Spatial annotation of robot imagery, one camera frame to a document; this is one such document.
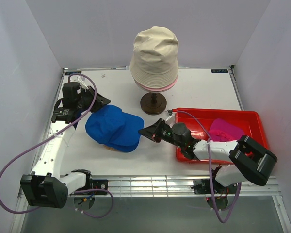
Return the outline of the blue baseball cap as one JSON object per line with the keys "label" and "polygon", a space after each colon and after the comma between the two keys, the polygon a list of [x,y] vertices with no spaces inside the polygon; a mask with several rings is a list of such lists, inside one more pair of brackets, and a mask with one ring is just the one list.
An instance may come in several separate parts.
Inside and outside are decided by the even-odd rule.
{"label": "blue baseball cap", "polygon": [[142,118],[125,113],[114,105],[106,105],[92,113],[86,124],[87,134],[96,142],[129,146],[140,139],[138,131],[144,127]]}
{"label": "blue baseball cap", "polygon": [[116,144],[112,144],[112,143],[109,143],[106,146],[116,148],[117,151],[119,151],[119,152],[129,153],[129,152],[134,151],[138,147],[138,145],[139,145],[139,140],[135,144],[132,144],[129,146],[116,145]]}

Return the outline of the beige bucket hat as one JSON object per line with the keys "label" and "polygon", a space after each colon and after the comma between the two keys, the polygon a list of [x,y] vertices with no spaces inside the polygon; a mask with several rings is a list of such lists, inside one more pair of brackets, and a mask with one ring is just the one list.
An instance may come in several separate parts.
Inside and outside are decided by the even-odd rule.
{"label": "beige bucket hat", "polygon": [[166,27],[153,26],[139,32],[133,42],[130,72],[141,88],[164,91],[178,78],[179,41]]}

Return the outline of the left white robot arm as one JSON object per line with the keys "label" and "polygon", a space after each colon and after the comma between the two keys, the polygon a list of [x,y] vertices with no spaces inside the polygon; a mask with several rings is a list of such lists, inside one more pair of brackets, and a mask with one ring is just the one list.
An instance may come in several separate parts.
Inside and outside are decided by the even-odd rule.
{"label": "left white robot arm", "polygon": [[21,188],[30,206],[63,208],[67,198],[75,191],[88,194],[93,189],[91,172],[73,170],[60,176],[61,163],[81,114],[87,110],[96,112],[111,101],[95,93],[91,86],[80,82],[68,82],[62,87],[62,98],[58,99],[50,125],[50,140],[29,175],[23,175]]}

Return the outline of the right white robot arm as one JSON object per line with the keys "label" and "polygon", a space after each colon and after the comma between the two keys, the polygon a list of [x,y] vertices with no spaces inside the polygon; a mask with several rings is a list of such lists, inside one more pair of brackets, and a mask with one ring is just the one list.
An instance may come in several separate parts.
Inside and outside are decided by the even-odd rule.
{"label": "right white robot arm", "polygon": [[169,126],[162,118],[138,132],[156,143],[163,140],[178,147],[189,160],[229,162],[228,166],[210,170],[209,186],[215,193],[246,181],[265,186],[278,161],[270,150],[248,135],[227,142],[197,139],[184,123]]}

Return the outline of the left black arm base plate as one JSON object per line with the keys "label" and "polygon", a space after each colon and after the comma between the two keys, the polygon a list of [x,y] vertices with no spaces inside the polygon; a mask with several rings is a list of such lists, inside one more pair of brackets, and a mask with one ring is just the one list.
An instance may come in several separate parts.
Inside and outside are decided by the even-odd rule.
{"label": "left black arm base plate", "polygon": [[[108,189],[108,184],[109,181],[107,179],[98,179],[98,180],[90,180],[90,189],[104,189],[107,190]],[[104,191],[90,191],[89,192],[90,195],[94,194],[94,195],[107,195],[106,192]]]}

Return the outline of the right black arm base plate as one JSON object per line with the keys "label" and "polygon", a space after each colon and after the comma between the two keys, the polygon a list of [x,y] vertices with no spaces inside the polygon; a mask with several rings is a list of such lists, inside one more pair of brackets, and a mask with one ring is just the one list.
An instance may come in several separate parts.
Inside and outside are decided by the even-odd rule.
{"label": "right black arm base plate", "polygon": [[[195,194],[211,194],[210,180],[209,179],[194,179],[191,189]],[[217,181],[213,180],[214,194],[235,194],[237,190],[237,184],[231,184],[227,187],[222,186]]]}

